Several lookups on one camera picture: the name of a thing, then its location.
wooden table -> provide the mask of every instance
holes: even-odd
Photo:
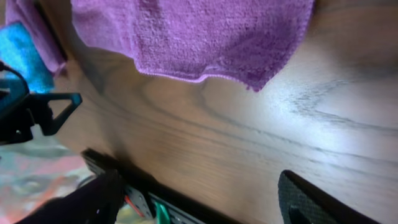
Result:
[[[131,59],[84,46],[68,1],[43,2],[70,56],[57,91],[83,95],[58,133],[70,149],[130,159],[243,223],[282,223],[284,169],[397,222],[396,0],[317,1],[304,43],[259,93],[140,75]]]

purple microfiber cloth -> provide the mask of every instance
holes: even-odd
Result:
[[[47,69],[52,75],[58,75],[65,67],[66,61],[36,10],[33,0],[6,1],[6,24],[14,22],[24,25]]]
[[[314,0],[72,0],[90,47],[188,82],[223,77],[259,91],[302,41]]]

teal cloth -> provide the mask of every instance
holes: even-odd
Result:
[[[28,31],[20,22],[0,29],[0,60],[25,78],[30,91],[47,93],[54,89],[51,73],[44,65]]]
[[[170,217],[167,208],[159,202],[155,202],[155,204],[157,224],[170,224]]]

green clip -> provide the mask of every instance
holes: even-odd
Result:
[[[167,208],[159,202],[155,202],[155,205],[157,224],[170,224],[170,217],[167,212]]]

wooden surface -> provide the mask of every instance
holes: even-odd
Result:
[[[43,0],[71,57],[58,91],[84,103],[58,133],[78,152],[130,159],[243,223],[282,223],[291,169],[382,223],[398,220],[398,2],[321,0],[306,39],[259,93],[140,75],[85,47],[67,1]]]

